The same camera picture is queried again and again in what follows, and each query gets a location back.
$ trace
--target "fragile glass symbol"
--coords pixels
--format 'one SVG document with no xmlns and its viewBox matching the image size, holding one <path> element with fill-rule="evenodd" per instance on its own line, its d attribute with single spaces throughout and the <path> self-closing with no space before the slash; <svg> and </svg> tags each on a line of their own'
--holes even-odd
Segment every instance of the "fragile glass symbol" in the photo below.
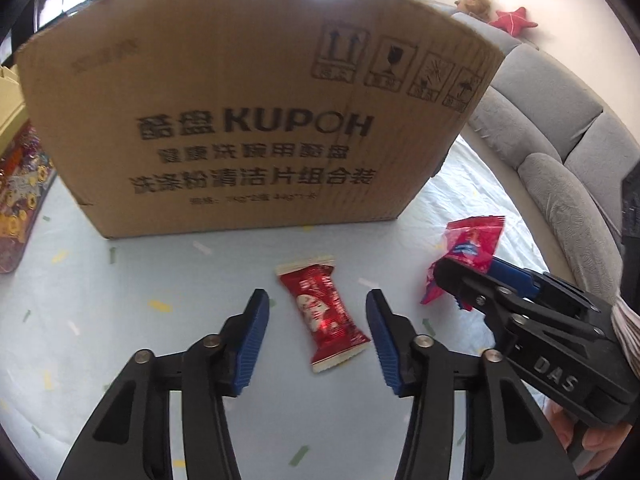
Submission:
<svg viewBox="0 0 640 480">
<path fill-rule="evenodd" d="M 404 50 L 399 46 L 393 45 L 389 47 L 389 53 L 386 55 L 386 60 L 389 63 L 389 68 L 385 70 L 386 73 L 394 75 L 394 65 L 400 63 L 402 54 L 404 54 Z"/>
</svg>

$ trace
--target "blue gripper pad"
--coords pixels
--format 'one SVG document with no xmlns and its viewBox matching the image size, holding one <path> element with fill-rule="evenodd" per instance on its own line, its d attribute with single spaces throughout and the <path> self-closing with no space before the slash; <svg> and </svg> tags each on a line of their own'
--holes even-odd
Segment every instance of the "blue gripper pad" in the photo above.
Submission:
<svg viewBox="0 0 640 480">
<path fill-rule="evenodd" d="M 500 258 L 492 260 L 487 275 L 514 288 L 521 298 L 535 300 L 540 291 L 528 271 L 511 265 Z"/>
<path fill-rule="evenodd" d="M 240 395 L 242 389 L 249 385 L 251 376 L 254 373 L 255 362 L 258 359 L 264 332 L 269 322 L 269 297 L 267 293 L 262 291 L 257 307 L 248 308 L 247 310 L 249 312 L 245 312 L 244 315 L 248 316 L 252 313 L 253 319 L 249 322 L 244 341 L 236 355 L 236 376 L 233 380 L 233 388 L 236 395 Z"/>
<path fill-rule="evenodd" d="M 367 322 L 369 323 L 373 343 L 376 346 L 376 352 L 378 354 L 378 359 L 380 360 L 380 366 L 382 367 L 382 374 L 384 375 L 385 383 L 398 396 L 400 395 L 402 387 L 398 350 L 391 339 L 389 329 L 385 324 L 385 320 L 382 317 L 371 292 L 367 294 L 366 311 Z"/>
</svg>

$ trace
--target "stuffed toy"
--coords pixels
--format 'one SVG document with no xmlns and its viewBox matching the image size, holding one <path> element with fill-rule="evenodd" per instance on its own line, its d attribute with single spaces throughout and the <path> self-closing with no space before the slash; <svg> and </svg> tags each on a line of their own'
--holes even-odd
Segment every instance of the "stuffed toy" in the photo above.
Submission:
<svg viewBox="0 0 640 480">
<path fill-rule="evenodd" d="M 459 12 L 464 12 L 481 22 L 489 21 L 490 0 L 458 0 L 455 4 Z"/>
<path fill-rule="evenodd" d="M 506 30 L 514 38 L 517 38 L 523 28 L 537 27 L 536 22 L 530 22 L 527 20 L 527 9 L 520 7 L 513 12 L 503 12 L 502 10 L 495 11 L 498 14 L 498 19 L 489 22 L 489 25 Z"/>
</svg>

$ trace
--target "red plastic wrapper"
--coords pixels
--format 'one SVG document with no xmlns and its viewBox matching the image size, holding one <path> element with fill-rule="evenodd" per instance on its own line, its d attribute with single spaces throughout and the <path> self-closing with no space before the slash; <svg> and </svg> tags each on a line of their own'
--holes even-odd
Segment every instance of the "red plastic wrapper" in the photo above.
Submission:
<svg viewBox="0 0 640 480">
<path fill-rule="evenodd" d="M 471 216 L 463 220 L 449 222 L 444 231 L 447 240 L 447 258 L 457 260 L 479 272 L 486 273 L 491 266 L 495 248 L 504 228 L 504 216 Z M 427 287 L 421 303 L 427 304 L 444 294 L 433 279 L 433 267 L 427 270 Z M 473 308 L 460 303 L 465 310 Z"/>
<path fill-rule="evenodd" d="M 318 350 L 311 369 L 322 372 L 362 352 L 371 341 L 355 325 L 338 295 L 331 257 L 279 266 L 276 274 L 296 298 Z"/>
</svg>

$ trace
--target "table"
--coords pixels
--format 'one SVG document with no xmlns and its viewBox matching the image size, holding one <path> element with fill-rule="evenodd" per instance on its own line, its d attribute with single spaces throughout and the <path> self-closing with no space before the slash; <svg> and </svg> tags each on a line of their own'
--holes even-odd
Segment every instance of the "table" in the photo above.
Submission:
<svg viewBox="0 0 640 480">
<path fill-rule="evenodd" d="M 380 286 L 392 308 L 450 350 L 479 354 L 492 334 L 482 315 L 444 295 L 418 304 L 427 267 L 444 251 L 447 221 L 503 214 L 497 256 L 546 270 L 513 203 L 460 138 L 440 173 L 397 221 L 105 240 L 58 179 L 18 269 L 0 277 L 0 422 L 42 480 L 55 479 L 105 388 L 140 348 L 186 350 L 244 309 L 254 288 L 274 300 L 249 387 L 225 399 L 242 478 L 391 479 L 411 400 L 387 388 L 371 346 L 313 374 L 312 339 L 277 264 L 336 257 L 334 280 L 369 333 L 366 293 Z M 179 393 L 172 394 L 174 475 L 185 479 Z M 456 394 L 452 478 L 462 471 L 464 397 Z M 290 461 L 302 446 L 308 452 Z"/>
</svg>

